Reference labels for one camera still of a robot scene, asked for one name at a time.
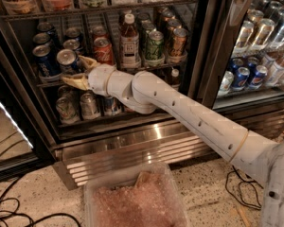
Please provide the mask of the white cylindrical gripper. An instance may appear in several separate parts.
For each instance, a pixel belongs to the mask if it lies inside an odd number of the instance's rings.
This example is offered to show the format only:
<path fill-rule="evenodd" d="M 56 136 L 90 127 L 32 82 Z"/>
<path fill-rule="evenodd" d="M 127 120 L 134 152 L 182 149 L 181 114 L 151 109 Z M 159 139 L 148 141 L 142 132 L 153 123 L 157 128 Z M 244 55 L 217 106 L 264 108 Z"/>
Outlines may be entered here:
<path fill-rule="evenodd" d="M 110 76 L 115 71 L 112 65 L 101 64 L 95 59 L 79 55 L 81 64 L 88 74 L 88 79 L 85 74 L 62 75 L 61 80 L 69 86 L 87 91 L 92 90 L 96 95 L 107 96 L 107 85 Z"/>

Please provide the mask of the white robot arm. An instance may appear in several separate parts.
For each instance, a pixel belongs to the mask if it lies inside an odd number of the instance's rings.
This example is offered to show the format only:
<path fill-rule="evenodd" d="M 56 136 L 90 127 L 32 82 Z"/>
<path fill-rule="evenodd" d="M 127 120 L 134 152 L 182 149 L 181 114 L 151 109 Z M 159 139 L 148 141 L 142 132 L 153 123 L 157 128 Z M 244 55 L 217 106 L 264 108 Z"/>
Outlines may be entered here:
<path fill-rule="evenodd" d="M 113 96 L 141 114 L 151 114 L 157 108 L 166 111 L 264 187 L 260 227 L 284 227 L 284 143 L 206 108 L 151 72 L 132 75 L 89 58 L 83 60 L 83 67 L 82 73 L 64 74 L 61 80 L 96 95 Z"/>

